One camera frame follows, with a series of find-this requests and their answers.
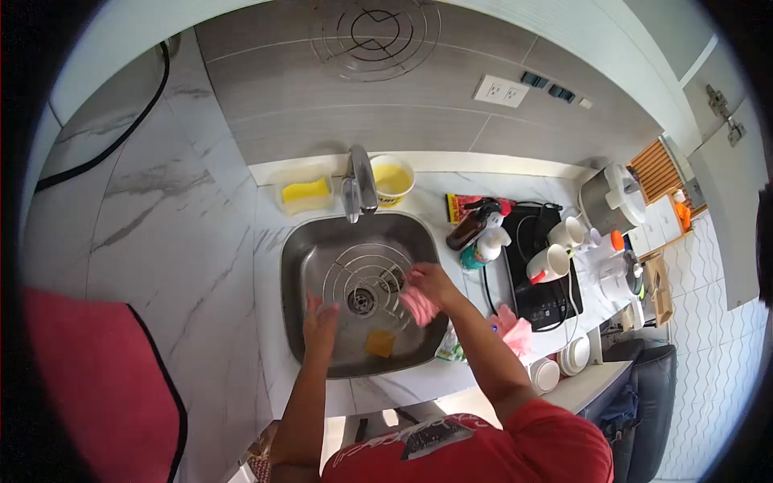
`hand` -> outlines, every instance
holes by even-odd
[[[335,327],[338,324],[339,304],[322,306],[322,297],[316,297],[311,291],[306,291],[306,319],[303,321],[303,341],[306,352],[303,355],[304,364],[310,361],[314,364],[330,364],[335,343]]]
[[[421,290],[441,311],[463,298],[445,270],[437,264],[419,263],[408,273],[408,283]]]

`white mug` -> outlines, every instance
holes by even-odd
[[[569,273],[569,255],[561,245],[554,243],[542,250],[526,265],[526,275],[534,284],[551,282]]]
[[[550,243],[561,245],[565,250],[579,247],[585,240],[585,228],[577,218],[568,216],[547,234]]]

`pink scrubber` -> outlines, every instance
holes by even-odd
[[[497,333],[518,357],[529,355],[534,338],[529,321],[516,317],[510,307],[504,304],[496,312],[496,315],[489,316],[489,324],[496,326]]]
[[[400,302],[414,316],[416,325],[426,327],[432,322],[440,309],[433,304],[430,299],[424,296],[416,287],[408,285],[403,293],[400,294]]]

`chrome faucet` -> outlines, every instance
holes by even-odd
[[[341,183],[341,197],[349,223],[357,223],[360,213],[373,214],[379,206],[370,158],[360,145],[349,148],[349,164]]]

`brown glass bottle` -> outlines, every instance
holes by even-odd
[[[471,209],[470,213],[459,222],[445,238],[449,248],[459,251],[473,241],[486,227],[489,215],[502,210],[502,205],[493,198],[481,198],[480,200],[463,205],[462,208]]]

